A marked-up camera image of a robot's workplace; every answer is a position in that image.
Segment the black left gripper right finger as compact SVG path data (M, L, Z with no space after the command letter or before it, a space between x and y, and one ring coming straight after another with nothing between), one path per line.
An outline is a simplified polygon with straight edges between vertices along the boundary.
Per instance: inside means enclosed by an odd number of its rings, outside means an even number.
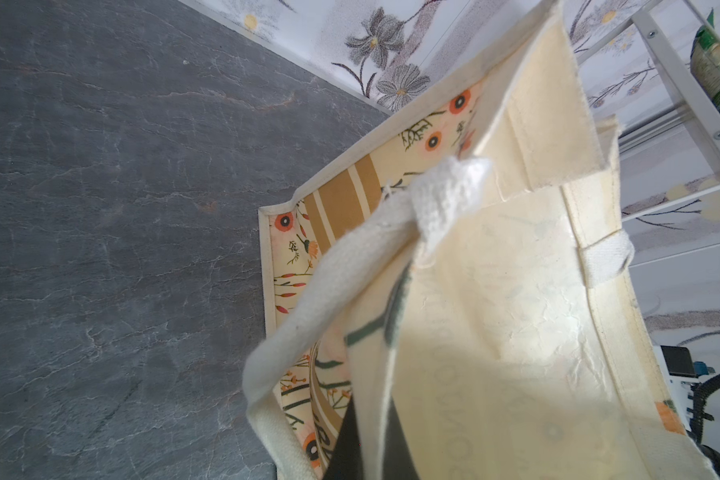
M382 479L419 480L398 415L389 413L387 420Z

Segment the cream floral grocery tote bag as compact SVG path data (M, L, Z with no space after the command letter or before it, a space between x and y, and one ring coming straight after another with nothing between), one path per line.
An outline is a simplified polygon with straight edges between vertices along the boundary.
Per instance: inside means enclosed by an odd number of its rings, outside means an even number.
M620 125L542 1L259 211L266 339L247 417L323 479L354 401L363 479L396 413L419 479L712 479L637 305Z

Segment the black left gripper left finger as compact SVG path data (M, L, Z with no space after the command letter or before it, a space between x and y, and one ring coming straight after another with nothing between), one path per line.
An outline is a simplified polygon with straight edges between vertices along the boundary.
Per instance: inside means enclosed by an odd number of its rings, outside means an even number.
M363 462L354 401L347 406L323 480L362 480Z

